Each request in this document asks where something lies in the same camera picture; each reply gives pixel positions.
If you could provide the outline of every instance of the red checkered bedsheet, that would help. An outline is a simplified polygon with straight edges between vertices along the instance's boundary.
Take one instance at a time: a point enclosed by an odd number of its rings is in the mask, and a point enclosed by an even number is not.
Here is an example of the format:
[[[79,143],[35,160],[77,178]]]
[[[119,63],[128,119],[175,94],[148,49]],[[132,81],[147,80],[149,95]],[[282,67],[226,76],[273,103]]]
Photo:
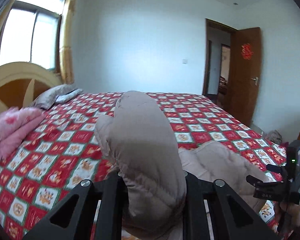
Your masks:
[[[0,162],[0,223],[21,239],[78,182],[104,179],[111,165],[93,136],[98,116],[113,115],[122,93],[83,94],[54,106],[16,153]],[[285,162],[285,149],[270,143],[204,96],[148,93],[167,116],[179,147],[196,148],[216,140],[258,166],[270,180],[280,176],[266,164]],[[273,223],[270,201],[260,212]]]

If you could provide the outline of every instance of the window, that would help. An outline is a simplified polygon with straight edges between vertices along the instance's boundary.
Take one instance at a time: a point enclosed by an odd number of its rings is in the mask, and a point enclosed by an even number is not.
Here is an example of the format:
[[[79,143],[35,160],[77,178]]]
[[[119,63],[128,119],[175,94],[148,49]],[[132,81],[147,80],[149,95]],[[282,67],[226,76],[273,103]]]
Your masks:
[[[0,65],[25,61],[58,68],[61,14],[65,0],[15,0],[0,44]]]

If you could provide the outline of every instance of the red door decoration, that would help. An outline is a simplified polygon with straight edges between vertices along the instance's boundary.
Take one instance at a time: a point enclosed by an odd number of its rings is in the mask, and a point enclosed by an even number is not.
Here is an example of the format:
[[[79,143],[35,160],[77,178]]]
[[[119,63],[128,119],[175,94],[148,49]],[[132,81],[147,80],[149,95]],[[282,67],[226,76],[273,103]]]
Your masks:
[[[251,51],[251,45],[248,44],[243,44],[242,46],[242,50],[241,50],[241,55],[244,59],[251,59],[251,56],[253,54],[253,52]]]

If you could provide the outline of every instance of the black metal bracket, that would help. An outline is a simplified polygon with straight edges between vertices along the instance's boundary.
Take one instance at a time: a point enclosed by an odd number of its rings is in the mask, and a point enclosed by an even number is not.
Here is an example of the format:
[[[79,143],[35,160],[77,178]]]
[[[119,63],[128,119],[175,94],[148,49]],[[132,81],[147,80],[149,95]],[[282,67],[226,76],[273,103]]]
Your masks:
[[[278,240],[278,236],[223,180],[213,183],[186,175],[183,239],[210,240],[207,200],[215,240]],[[128,203],[127,188],[117,172],[93,183],[81,181],[42,218],[23,240],[89,240],[98,201],[95,240],[121,239],[122,210]]]

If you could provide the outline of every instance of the window frame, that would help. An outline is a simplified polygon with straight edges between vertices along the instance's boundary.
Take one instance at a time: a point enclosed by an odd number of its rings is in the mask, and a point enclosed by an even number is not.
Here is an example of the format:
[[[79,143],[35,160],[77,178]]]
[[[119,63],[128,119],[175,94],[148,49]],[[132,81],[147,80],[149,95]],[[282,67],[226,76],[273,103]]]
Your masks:
[[[51,68],[51,69],[47,69],[47,70],[54,71],[55,73],[60,73],[59,40],[60,40],[60,28],[61,28],[62,15],[59,15],[55,12],[51,12],[47,9],[42,8],[42,7],[30,4],[30,3],[26,3],[26,2],[22,2],[22,1],[14,1],[10,11],[12,9],[24,10],[24,11],[33,12],[33,13],[36,14],[35,15],[35,20],[34,20],[34,27],[33,27],[33,30],[32,30],[32,37],[31,37],[30,62],[32,61],[32,44],[33,44],[34,28],[35,28],[35,24],[37,22],[38,14],[42,13],[42,14],[45,14],[47,16],[51,16],[51,17],[58,20],[56,40],[55,40],[55,67]],[[9,17],[9,15],[7,16],[5,22],[2,26],[2,29],[0,31],[0,48],[1,48],[1,41],[2,41],[3,32],[4,32],[4,29],[5,29],[5,25],[6,25],[8,17]]]

